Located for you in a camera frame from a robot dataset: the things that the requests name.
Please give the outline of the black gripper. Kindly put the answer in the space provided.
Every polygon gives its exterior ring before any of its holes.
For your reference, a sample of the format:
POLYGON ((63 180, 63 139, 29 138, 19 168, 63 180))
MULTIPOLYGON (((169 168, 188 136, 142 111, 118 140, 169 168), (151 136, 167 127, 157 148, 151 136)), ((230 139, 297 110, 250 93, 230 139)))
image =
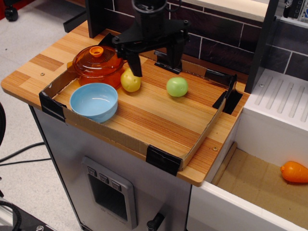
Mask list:
POLYGON ((191 23, 188 20, 166 19, 164 7, 133 7, 133 10, 133 25, 113 38, 118 57, 127 60, 134 76, 142 77, 139 53, 166 48, 169 66, 177 68, 189 40, 191 23))

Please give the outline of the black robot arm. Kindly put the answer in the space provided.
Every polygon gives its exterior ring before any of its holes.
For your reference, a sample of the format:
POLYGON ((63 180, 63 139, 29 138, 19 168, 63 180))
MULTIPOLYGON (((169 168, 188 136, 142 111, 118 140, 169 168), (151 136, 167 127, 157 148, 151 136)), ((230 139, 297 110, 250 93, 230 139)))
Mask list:
POLYGON ((189 41, 188 20, 165 18, 165 0, 133 0, 135 12, 133 25, 122 34, 114 37, 117 56, 126 60, 137 77, 142 77, 140 53, 165 48, 167 52, 156 51, 156 65, 173 73, 182 71, 181 58, 189 41))

